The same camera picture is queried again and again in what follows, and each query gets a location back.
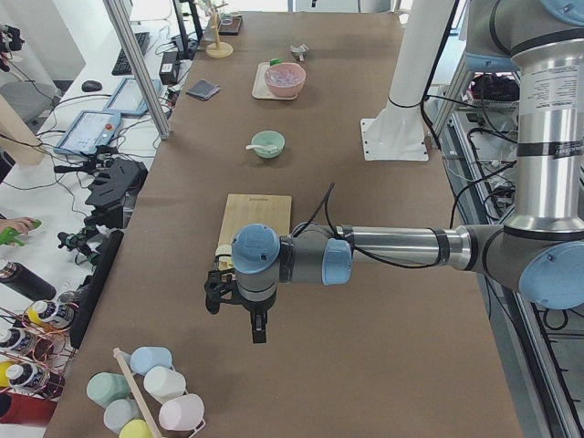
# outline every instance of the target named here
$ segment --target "wooden block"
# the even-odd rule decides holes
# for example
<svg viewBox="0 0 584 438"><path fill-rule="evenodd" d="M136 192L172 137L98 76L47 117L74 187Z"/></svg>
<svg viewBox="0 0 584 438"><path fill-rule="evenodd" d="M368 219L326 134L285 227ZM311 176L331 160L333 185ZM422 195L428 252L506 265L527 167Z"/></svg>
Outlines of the wooden block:
<svg viewBox="0 0 584 438"><path fill-rule="evenodd" d="M6 136L16 141L37 145L40 140L25 125L18 114L0 95L0 131ZM45 154L41 148L25 146L14 141L0 137L0 147L4 149L18 164L36 166L44 158Z"/></svg>
<svg viewBox="0 0 584 438"><path fill-rule="evenodd" d="M268 194L229 194L217 248L223 247L222 254L231 254L234 235L245 225L264 224L276 231L277 235L290 232L292 197ZM227 259L221 258L221 269L229 267Z"/></svg>

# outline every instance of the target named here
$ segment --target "robotic arm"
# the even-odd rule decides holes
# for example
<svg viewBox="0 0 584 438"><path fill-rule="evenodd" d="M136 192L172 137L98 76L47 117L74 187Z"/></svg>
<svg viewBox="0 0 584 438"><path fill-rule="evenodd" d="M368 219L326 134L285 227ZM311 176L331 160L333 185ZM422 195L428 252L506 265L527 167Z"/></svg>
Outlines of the robotic arm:
<svg viewBox="0 0 584 438"><path fill-rule="evenodd" d="M10 71L7 54L22 50L25 40L20 37L20 29L0 23L0 68Z"/></svg>
<svg viewBox="0 0 584 438"><path fill-rule="evenodd" d="M514 214L502 225L454 230L311 224L278 237L261 224L248 225L232 244L235 268L219 270L217 257L209 272L211 313L221 303L244 306L254 342L266 342L278 282L343 284L361 256L399 267L473 271L547 308L584 302L584 222L578 217L584 5L474 0L470 7L467 50L484 59L510 57L521 68Z"/></svg>

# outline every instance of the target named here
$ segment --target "keyboard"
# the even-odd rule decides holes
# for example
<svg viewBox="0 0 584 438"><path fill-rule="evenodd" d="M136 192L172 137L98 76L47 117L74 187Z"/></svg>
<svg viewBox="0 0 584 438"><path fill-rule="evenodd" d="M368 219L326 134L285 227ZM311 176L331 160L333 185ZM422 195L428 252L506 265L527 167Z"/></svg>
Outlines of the keyboard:
<svg viewBox="0 0 584 438"><path fill-rule="evenodd" d="M138 45L140 46L140 50L142 54L146 54L146 50L148 50L148 44L150 43L150 33L149 32L139 32L134 34L136 40L138 41ZM120 50L120 54L118 55L118 59L116 60L116 65L113 67L111 71L113 76L121 76L121 75L131 75L131 67L130 62L128 62L128 58L124 53L124 50Z"/></svg>

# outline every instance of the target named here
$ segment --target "blue framed tablet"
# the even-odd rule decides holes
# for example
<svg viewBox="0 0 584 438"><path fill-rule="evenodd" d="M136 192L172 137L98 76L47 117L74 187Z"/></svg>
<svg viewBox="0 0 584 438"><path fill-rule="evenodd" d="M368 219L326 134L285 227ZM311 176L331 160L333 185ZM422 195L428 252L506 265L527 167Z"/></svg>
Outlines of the blue framed tablet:
<svg viewBox="0 0 584 438"><path fill-rule="evenodd" d="M160 94L162 89L161 81L159 79L152 79L152 85L156 94ZM143 116L148 110L148 107L142 96L138 81L135 78L122 79L103 110L118 112L122 116Z"/></svg>
<svg viewBox="0 0 584 438"><path fill-rule="evenodd" d="M121 115L113 111L81 111L55 146L61 155L90 155L107 146L120 127Z"/></svg>

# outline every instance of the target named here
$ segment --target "brown table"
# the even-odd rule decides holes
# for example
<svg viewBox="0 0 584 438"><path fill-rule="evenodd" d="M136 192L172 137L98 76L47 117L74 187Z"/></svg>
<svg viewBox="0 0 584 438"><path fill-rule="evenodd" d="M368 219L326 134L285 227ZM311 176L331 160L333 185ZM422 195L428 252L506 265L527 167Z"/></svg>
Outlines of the brown table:
<svg viewBox="0 0 584 438"><path fill-rule="evenodd" d="M371 263L346 286L283 285L265 345L242 308L204 309L228 193L292 195L296 224L334 181L337 224L446 226L439 153L362 157L359 120L385 104L401 36L388 15L245 14L231 57L197 55L185 89L206 78L222 90L179 100L46 438L111 436L85 386L117 372L114 347L145 345L168 347L203 398L203 438L521 436L473 274ZM302 43L300 96L253 99L257 64ZM260 130L286 137L277 159L244 151Z"/></svg>

